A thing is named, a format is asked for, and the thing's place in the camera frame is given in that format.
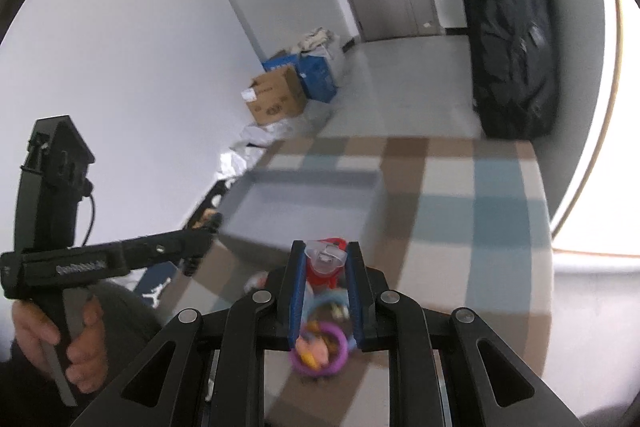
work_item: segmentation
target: checkered tablecloth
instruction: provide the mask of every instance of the checkered tablecloth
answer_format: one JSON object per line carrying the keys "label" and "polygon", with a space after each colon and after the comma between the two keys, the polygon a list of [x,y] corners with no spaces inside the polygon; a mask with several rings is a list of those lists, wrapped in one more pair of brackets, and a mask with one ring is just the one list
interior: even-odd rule
{"label": "checkered tablecloth", "polygon": [[[374,266],[389,287],[423,307],[468,306],[537,374],[551,317],[552,250],[540,171],[528,142],[351,137],[274,144],[268,169],[379,169],[386,230]],[[193,280],[178,277],[162,297],[167,315],[231,305],[261,267],[215,245]],[[336,377],[308,381],[286,353],[265,355],[265,411],[274,425],[388,425],[388,357],[356,352]]]}

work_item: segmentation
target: metal bolt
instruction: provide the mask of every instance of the metal bolt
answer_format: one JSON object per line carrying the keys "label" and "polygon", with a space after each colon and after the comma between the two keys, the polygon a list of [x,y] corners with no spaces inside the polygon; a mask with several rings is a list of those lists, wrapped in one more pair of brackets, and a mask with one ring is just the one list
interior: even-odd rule
{"label": "metal bolt", "polygon": [[267,290],[258,290],[254,293],[254,302],[263,304],[265,302],[269,302],[271,300],[271,293]]}
{"label": "metal bolt", "polygon": [[178,314],[178,320],[183,324],[192,323],[197,318],[198,318],[198,312],[196,310],[192,310],[191,308],[182,310]]}
{"label": "metal bolt", "polygon": [[386,292],[382,292],[382,294],[380,295],[380,300],[386,302],[387,304],[396,304],[396,302],[400,300],[400,296],[394,291],[387,290]]}
{"label": "metal bolt", "polygon": [[460,322],[464,322],[465,324],[469,324],[471,322],[474,321],[474,318],[476,318],[476,316],[474,315],[474,312],[471,310],[468,310],[466,308],[460,308],[457,312],[456,312],[456,318],[460,321]]}

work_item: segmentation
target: brown cardboard box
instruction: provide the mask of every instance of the brown cardboard box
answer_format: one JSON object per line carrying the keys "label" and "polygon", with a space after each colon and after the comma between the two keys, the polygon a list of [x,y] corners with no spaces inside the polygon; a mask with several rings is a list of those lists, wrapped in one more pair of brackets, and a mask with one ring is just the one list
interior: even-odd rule
{"label": "brown cardboard box", "polygon": [[256,76],[251,87],[242,92],[242,98],[258,125],[297,116],[306,105],[306,95],[293,66]]}

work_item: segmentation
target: human hand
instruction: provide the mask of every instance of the human hand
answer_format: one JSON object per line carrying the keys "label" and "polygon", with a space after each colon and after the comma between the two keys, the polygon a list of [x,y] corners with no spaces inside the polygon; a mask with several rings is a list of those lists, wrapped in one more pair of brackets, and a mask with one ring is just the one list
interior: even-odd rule
{"label": "human hand", "polygon": [[[55,346],[60,341],[60,331],[32,302],[15,301],[12,318],[18,347],[34,367],[51,378],[51,368],[40,343],[44,341]],[[97,298],[93,297],[84,305],[82,320],[84,330],[66,350],[71,362],[66,369],[66,377],[76,384],[81,393],[88,394],[101,388],[108,371],[102,308]]]}

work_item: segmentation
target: cardboard box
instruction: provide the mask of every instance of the cardboard box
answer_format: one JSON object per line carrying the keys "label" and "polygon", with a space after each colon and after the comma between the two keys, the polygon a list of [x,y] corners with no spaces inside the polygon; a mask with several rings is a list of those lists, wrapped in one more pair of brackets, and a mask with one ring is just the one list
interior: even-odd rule
{"label": "cardboard box", "polygon": [[293,66],[283,66],[256,76],[242,99],[255,123],[266,125],[305,110],[306,95]]}
{"label": "cardboard box", "polygon": [[282,51],[262,63],[265,71],[271,71],[290,64],[296,68],[296,73],[302,83],[302,89],[311,100],[329,103],[337,89],[334,77],[324,57],[312,55],[287,55]]}

